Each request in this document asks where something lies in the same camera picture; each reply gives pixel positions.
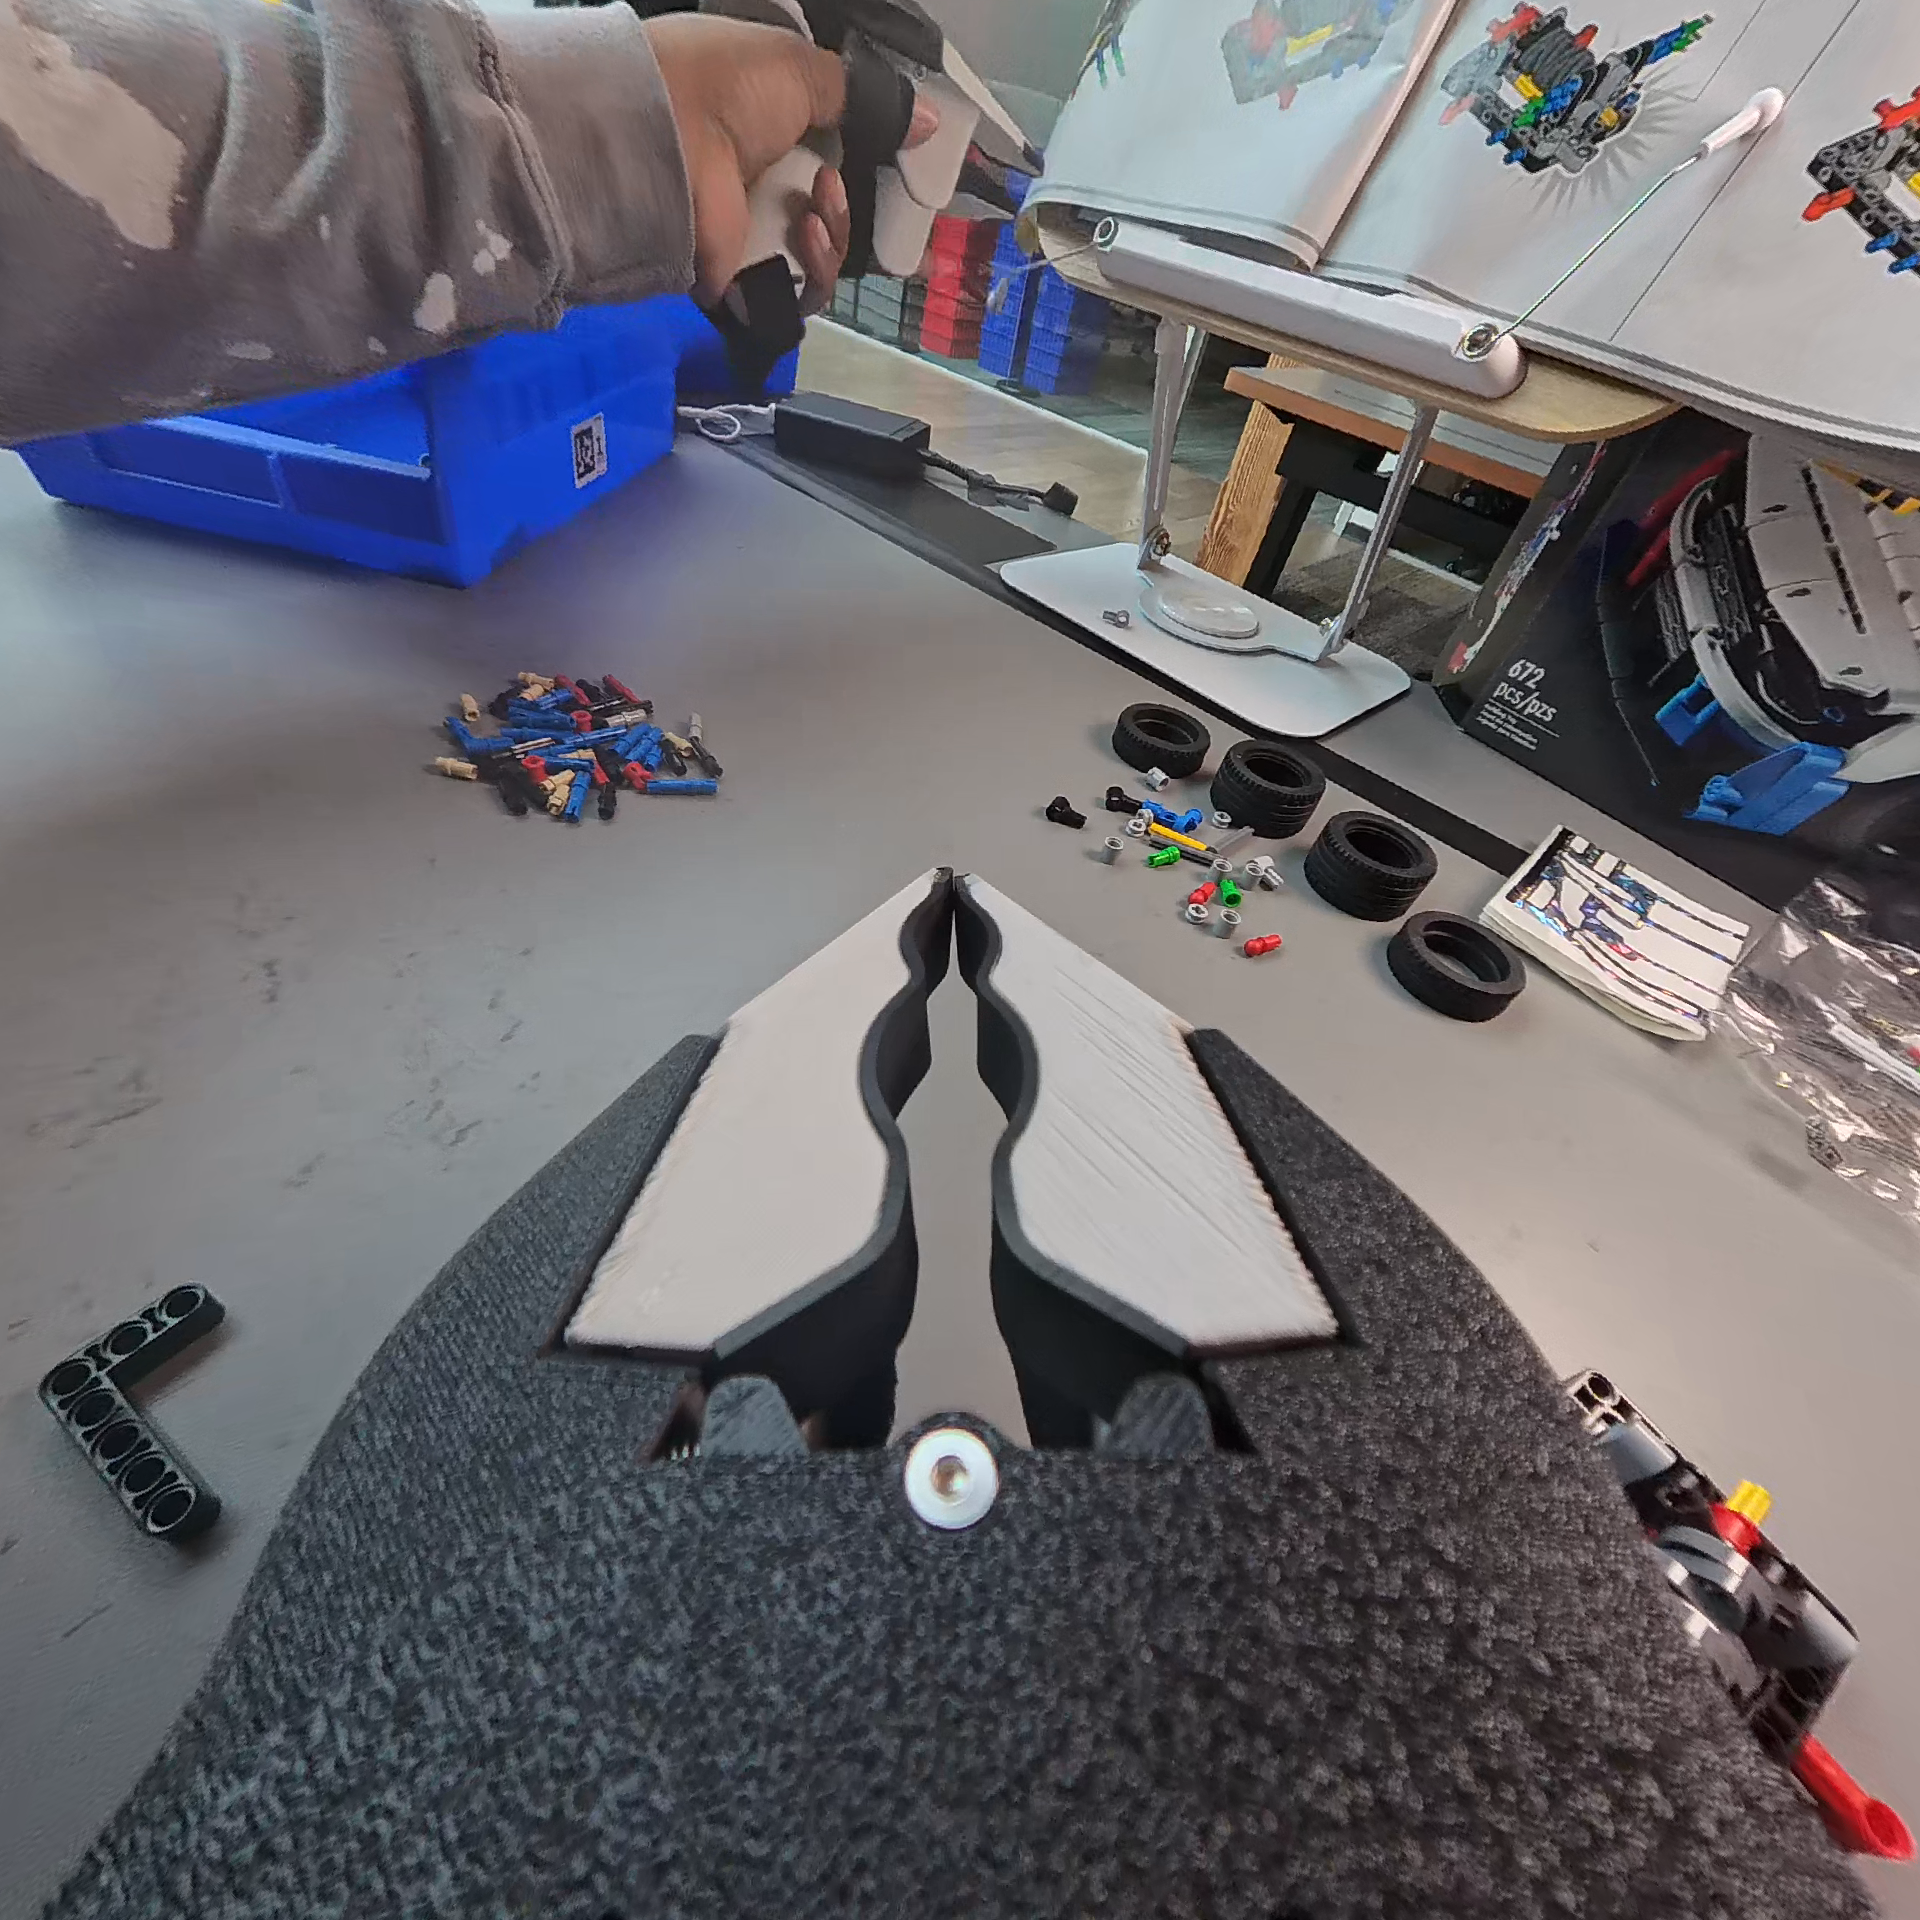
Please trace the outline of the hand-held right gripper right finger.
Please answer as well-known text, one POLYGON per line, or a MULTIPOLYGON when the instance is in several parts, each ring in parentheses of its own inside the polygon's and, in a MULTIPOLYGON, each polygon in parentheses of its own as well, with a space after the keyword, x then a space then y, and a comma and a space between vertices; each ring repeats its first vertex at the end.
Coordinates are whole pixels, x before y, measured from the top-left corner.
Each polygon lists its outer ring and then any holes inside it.
POLYGON ((1015 1277, 1180 1359, 1333 1342, 1337 1309, 1191 1022, 982 876, 956 876, 953 934, 1004 1120, 991 1182, 1015 1277))

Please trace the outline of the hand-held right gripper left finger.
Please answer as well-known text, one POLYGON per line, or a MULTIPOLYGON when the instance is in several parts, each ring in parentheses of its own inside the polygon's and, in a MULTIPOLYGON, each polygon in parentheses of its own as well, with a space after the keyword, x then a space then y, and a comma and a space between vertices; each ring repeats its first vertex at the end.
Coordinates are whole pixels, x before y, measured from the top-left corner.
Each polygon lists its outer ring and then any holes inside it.
POLYGON ((918 1294, 899 1116, 951 946, 931 866, 741 1007, 565 1322, 584 1351, 894 1355, 918 1294))

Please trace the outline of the multicoloured lego assembly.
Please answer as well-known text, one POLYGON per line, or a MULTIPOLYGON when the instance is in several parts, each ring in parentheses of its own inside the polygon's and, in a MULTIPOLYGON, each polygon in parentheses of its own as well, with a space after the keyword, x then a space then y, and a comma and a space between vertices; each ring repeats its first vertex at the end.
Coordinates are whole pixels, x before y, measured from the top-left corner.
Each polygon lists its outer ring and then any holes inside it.
POLYGON ((1860 1788, 1817 1733, 1859 1657, 1859 1634, 1768 1534, 1771 1490, 1752 1480, 1719 1485, 1596 1370, 1564 1381, 1564 1391, 1637 1514, 1684 1632, 1761 1749, 1796 1780, 1841 1848, 1916 1860, 1902 1816, 1860 1788))

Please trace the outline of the white instruction booklet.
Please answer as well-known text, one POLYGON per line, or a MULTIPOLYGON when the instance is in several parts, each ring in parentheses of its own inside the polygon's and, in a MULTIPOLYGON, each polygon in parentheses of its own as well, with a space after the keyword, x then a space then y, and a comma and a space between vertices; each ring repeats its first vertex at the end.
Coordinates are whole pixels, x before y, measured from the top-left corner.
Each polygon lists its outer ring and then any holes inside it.
POLYGON ((1031 207, 1514 328, 1916 486, 1918 7, 1109 4, 1031 207))

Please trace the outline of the person's left forearm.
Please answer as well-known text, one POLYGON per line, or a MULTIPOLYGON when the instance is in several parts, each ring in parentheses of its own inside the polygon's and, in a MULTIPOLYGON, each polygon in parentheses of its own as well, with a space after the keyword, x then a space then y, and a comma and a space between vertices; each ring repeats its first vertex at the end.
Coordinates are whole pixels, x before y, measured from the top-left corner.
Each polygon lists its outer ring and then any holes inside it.
POLYGON ((4 4, 4 445, 692 282, 626 9, 4 4))

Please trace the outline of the grey desk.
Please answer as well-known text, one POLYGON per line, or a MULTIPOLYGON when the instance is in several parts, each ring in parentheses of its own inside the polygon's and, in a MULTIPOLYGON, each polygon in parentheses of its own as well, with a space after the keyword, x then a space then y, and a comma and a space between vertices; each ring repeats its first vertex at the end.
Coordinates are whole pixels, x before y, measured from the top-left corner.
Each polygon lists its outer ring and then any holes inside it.
POLYGON ((1860 1657, 1824 1739, 1916 1822, 1916 1232, 1719 1044, 1557 980, 1460 1025, 1284 852, 1241 958, 1038 818, 1158 691, 708 445, 481 589, 59 506, 4 459, 4 1916, 35 1916, 217 1648, 373 1351, 648 1063, 928 866, 1224 1029, 1779 1540, 1860 1657), (723 780, 515 820, 425 762, 463 693, 625 679, 723 780), (222 1501, 144 1534, 39 1399, 185 1283, 133 1386, 222 1501))

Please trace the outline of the person's left hand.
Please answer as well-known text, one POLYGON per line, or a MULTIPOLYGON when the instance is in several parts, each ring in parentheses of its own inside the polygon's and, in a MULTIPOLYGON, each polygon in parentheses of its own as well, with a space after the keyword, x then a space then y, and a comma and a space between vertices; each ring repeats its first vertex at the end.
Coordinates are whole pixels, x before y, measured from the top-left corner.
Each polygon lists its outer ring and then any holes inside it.
POLYGON ((670 14, 644 25, 689 175, 692 293, 720 303, 750 260, 753 194, 804 138, 837 129, 843 60, 790 28, 670 14))

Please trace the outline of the rack of red and blue bins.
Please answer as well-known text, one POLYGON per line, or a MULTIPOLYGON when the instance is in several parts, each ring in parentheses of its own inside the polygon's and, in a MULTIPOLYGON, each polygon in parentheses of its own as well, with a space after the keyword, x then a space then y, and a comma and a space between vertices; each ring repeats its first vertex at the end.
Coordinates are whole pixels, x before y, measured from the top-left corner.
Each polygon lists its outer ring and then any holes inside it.
POLYGON ((1033 395, 1092 395, 1113 308, 1021 246, 1015 224, 943 214, 907 293, 907 344, 1033 395))

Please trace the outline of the black power adapter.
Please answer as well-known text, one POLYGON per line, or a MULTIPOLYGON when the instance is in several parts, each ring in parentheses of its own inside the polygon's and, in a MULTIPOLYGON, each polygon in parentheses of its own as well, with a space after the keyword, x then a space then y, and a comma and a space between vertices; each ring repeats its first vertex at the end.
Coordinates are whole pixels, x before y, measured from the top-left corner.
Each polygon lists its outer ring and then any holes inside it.
POLYGON ((859 472, 890 485, 920 480, 931 451, 926 420, 819 391, 777 400, 772 429, 785 459, 859 472))

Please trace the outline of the scatter of mixed lego pieces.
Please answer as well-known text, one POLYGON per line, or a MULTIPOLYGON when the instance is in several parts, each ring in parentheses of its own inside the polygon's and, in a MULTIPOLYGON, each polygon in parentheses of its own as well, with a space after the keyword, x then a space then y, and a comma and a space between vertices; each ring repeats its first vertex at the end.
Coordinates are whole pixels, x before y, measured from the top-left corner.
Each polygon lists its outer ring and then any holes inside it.
POLYGON ((1178 810, 1110 787, 1100 810, 1055 794, 1038 818, 1080 834, 1082 852, 1100 866, 1169 876, 1180 890, 1178 918, 1240 956, 1265 963, 1285 949, 1284 928, 1262 919, 1262 909, 1284 892, 1276 859, 1245 852, 1251 832, 1236 830, 1224 810, 1178 810))

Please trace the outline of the black rubber toy tire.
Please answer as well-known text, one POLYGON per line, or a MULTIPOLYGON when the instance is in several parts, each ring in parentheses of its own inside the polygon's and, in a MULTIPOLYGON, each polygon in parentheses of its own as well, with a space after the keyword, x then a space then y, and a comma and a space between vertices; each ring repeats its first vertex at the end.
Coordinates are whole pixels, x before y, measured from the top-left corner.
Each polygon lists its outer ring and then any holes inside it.
POLYGON ((1475 919, 1427 909, 1387 942, 1387 969, 1423 1007, 1454 1022, 1491 1022, 1526 988, 1520 953, 1475 919))
POLYGON ((1251 737, 1232 744, 1212 773, 1212 810, 1232 827, 1290 841, 1307 830, 1327 791, 1316 759, 1276 740, 1251 737))
POLYGON ((1334 813, 1306 854, 1307 884, 1340 914, 1376 924, 1403 919, 1437 872, 1419 832, 1363 810, 1334 813))
POLYGON ((1171 780, 1188 780, 1204 769, 1212 735, 1183 707, 1141 700, 1118 714, 1113 747, 1118 759, 1139 773, 1160 771, 1171 780))

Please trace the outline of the wooden side table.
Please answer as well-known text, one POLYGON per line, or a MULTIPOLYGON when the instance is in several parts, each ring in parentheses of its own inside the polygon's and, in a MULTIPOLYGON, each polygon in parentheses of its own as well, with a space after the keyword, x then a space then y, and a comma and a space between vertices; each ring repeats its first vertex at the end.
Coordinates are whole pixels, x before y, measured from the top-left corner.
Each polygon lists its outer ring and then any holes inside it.
MULTIPOLYGON (((1231 372, 1226 389, 1251 411, 1200 564, 1274 594, 1284 572, 1306 564, 1316 508, 1333 508, 1347 532, 1371 528, 1416 410, 1406 395, 1282 356, 1231 372)), ((1442 413, 1395 549, 1483 581, 1557 456, 1557 445, 1442 413)))

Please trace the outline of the pile of small lego pins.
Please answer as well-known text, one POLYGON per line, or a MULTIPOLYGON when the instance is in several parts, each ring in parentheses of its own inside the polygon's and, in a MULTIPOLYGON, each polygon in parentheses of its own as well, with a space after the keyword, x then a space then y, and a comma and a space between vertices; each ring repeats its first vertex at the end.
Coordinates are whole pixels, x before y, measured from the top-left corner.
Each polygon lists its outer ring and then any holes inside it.
POLYGON ((716 799, 723 769, 701 717, 660 723, 625 679, 515 672, 491 699, 463 693, 425 769, 483 787, 515 820, 608 822, 625 796, 716 799))

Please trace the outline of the white book stand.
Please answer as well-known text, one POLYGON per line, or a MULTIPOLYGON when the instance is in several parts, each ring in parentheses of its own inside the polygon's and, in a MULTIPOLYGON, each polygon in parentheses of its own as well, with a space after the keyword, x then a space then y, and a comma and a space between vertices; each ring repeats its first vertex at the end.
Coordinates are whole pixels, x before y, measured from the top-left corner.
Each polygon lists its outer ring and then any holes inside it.
POLYGON ((1116 268, 1119 288, 1145 293, 1160 313, 1141 531, 1138 541, 1014 560, 1001 569, 1003 583, 1015 600, 1062 618, 1082 636, 1119 648, 1180 691, 1226 705, 1264 733, 1318 738, 1397 700, 1411 679, 1357 641, 1358 623, 1438 418, 1524 389, 1520 323, 1357 289, 1113 214, 1098 220, 1085 249, 1098 251, 1116 268), (1200 297, 1212 298, 1219 318, 1284 329, 1294 354, 1384 350, 1379 370, 1419 400, 1347 600, 1329 620, 1287 613, 1169 551, 1171 454, 1200 363, 1200 343, 1188 341, 1181 310, 1200 297))

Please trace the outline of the sticker sheet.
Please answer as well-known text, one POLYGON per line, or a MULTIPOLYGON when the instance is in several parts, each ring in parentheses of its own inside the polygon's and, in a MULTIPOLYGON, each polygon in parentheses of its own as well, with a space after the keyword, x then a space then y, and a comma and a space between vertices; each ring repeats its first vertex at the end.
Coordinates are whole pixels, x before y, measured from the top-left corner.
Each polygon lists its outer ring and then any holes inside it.
POLYGON ((1752 934, 1572 827, 1502 880, 1479 922, 1631 1027, 1689 1044, 1713 1034, 1752 934))

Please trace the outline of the black L-shaped lego beam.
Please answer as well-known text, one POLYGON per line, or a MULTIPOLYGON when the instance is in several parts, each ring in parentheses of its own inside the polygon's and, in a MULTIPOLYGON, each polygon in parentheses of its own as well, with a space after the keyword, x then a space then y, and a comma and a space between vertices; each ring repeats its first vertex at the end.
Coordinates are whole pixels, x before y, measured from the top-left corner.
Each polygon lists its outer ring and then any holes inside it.
POLYGON ((117 1320, 51 1367, 39 1399, 150 1540, 185 1545, 222 1517, 212 1488, 136 1407, 133 1386, 227 1320, 199 1283, 185 1283, 117 1320))

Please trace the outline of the empty clear plastic bag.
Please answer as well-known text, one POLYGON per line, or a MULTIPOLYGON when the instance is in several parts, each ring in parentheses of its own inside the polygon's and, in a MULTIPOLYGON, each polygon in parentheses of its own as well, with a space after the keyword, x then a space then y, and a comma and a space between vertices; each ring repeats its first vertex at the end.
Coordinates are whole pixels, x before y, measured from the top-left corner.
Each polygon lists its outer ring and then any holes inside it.
POLYGON ((1828 872, 1729 985, 1716 1029, 1796 1120, 1809 1158, 1918 1224, 1918 892, 1828 872))

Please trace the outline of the toy race car box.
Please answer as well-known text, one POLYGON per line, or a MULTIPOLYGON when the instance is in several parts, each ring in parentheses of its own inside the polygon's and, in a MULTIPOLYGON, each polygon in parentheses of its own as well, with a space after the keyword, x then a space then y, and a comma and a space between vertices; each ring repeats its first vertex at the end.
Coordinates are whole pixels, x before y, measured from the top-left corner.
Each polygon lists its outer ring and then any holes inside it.
POLYGON ((1916 498, 1676 413, 1553 463, 1432 684, 1463 733, 1782 906, 1916 898, 1916 498))

